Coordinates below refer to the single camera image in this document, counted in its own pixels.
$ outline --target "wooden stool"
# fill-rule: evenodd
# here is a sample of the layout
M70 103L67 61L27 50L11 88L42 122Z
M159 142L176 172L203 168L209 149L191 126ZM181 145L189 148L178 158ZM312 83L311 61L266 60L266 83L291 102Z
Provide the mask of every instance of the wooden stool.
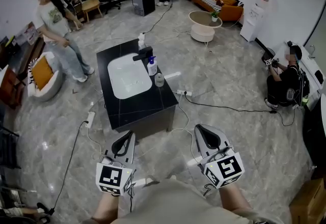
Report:
M90 22L88 13L95 9L98 9L98 12L101 14L101 17L103 17L102 12L100 11L99 7L100 7L99 0L87 0L82 3L82 9L83 9L84 15L86 14L86 16L87 16L87 22Z

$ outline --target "electrical outlet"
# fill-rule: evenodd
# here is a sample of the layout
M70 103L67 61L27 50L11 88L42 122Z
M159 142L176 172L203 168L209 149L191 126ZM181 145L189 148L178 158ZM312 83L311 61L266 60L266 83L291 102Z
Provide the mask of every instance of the electrical outlet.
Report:
M88 117L87 117L87 121L88 123L86 124L87 128L91 128L93 121L94 121L94 117L95 117L95 113L94 112L88 112Z
M184 90L177 90L178 95L184 95ZM187 91L186 96L192 96L193 93L190 91Z

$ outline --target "plastic bottle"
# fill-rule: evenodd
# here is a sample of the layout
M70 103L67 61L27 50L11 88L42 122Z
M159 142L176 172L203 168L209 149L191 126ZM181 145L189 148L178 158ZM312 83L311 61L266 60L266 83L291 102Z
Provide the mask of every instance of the plastic bottle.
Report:
M145 34L140 33L138 36L138 50L141 50L146 47L144 40L145 40Z
M148 75L155 75L157 73L157 62L156 60L154 60L155 57L151 56L148 58L148 64L147 64L147 68L148 68Z

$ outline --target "white shoe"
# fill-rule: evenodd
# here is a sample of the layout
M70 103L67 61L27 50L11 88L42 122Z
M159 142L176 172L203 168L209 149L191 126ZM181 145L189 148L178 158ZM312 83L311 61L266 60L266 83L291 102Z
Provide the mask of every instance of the white shoe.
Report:
M72 78L81 83L84 83L87 80L87 76L85 76L85 78L77 78L77 77L72 76Z
M95 71L95 69L94 69L93 67L91 67L91 68L90 68L90 71L88 71L88 72L86 73L86 75L91 75L91 74L94 73L94 71Z
M267 98L265 98L265 104L270 107L271 109L276 110L277 108L279 108L278 104L271 104L270 102L268 102Z

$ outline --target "cardboard box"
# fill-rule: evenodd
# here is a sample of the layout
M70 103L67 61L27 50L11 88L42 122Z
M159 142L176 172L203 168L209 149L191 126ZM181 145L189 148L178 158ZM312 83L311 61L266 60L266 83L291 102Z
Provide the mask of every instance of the cardboard box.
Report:
M306 182L290 204L293 224L319 224L326 210L323 179Z

